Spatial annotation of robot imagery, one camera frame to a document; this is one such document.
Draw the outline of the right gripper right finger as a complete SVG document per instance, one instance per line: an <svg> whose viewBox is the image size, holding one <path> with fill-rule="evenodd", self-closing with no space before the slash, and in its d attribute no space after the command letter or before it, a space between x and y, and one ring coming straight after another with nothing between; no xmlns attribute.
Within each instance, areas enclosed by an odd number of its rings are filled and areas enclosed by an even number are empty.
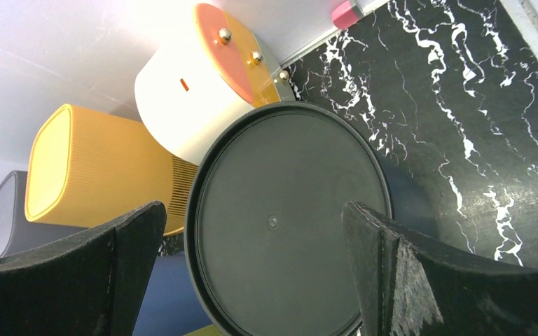
<svg viewBox="0 0 538 336"><path fill-rule="evenodd" d="M538 335L538 269L467 253L359 202L341 220L368 335Z"/></svg>

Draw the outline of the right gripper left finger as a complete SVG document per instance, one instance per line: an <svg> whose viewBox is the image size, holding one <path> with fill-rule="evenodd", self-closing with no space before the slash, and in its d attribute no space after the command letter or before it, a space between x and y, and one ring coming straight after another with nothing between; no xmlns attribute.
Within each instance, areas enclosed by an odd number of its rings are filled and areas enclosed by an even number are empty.
<svg viewBox="0 0 538 336"><path fill-rule="evenodd" d="M0 258L0 335L131 335L165 223L154 201Z"/></svg>

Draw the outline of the blue plastic bin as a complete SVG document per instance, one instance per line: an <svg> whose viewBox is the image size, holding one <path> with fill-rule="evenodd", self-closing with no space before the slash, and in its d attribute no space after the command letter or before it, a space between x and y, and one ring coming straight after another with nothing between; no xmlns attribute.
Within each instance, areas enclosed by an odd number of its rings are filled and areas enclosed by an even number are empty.
<svg viewBox="0 0 538 336"><path fill-rule="evenodd" d="M134 335L186 335L211 325L188 272L185 255L156 258Z"/></svg>

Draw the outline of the grey mesh waste basket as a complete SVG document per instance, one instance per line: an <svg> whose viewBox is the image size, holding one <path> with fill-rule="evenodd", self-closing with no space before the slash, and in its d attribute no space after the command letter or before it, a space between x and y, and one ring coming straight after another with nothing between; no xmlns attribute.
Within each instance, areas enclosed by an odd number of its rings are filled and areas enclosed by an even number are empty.
<svg viewBox="0 0 538 336"><path fill-rule="evenodd" d="M49 244L82 227L29 222L25 216L26 171L11 171L0 184L0 258Z"/></svg>

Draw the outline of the orange mesh waste basket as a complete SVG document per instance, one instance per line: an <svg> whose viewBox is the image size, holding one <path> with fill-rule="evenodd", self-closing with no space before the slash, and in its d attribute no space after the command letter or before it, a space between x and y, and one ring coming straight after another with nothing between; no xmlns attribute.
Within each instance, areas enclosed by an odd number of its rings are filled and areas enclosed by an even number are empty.
<svg viewBox="0 0 538 336"><path fill-rule="evenodd" d="M165 206L164 235L177 235L196 171L165 150L143 123L63 104L35 136L25 217L91 228L159 201Z"/></svg>

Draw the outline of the dark navy bin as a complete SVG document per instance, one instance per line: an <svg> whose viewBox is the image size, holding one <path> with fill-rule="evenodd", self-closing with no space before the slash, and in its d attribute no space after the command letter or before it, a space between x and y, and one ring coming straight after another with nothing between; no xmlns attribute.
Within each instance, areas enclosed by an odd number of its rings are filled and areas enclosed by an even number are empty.
<svg viewBox="0 0 538 336"><path fill-rule="evenodd" d="M214 325L224 335L355 335L349 201L439 235L426 192L335 113L291 101L231 124L199 167L184 234Z"/></svg>

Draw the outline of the olive green mesh basket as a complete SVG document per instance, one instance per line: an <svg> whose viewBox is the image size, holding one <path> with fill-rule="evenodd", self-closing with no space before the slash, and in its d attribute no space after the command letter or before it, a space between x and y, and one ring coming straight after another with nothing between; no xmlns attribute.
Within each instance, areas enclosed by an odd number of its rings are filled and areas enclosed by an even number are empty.
<svg viewBox="0 0 538 336"><path fill-rule="evenodd" d="M215 325L207 325L186 333L184 336L223 336L223 333Z"/></svg>

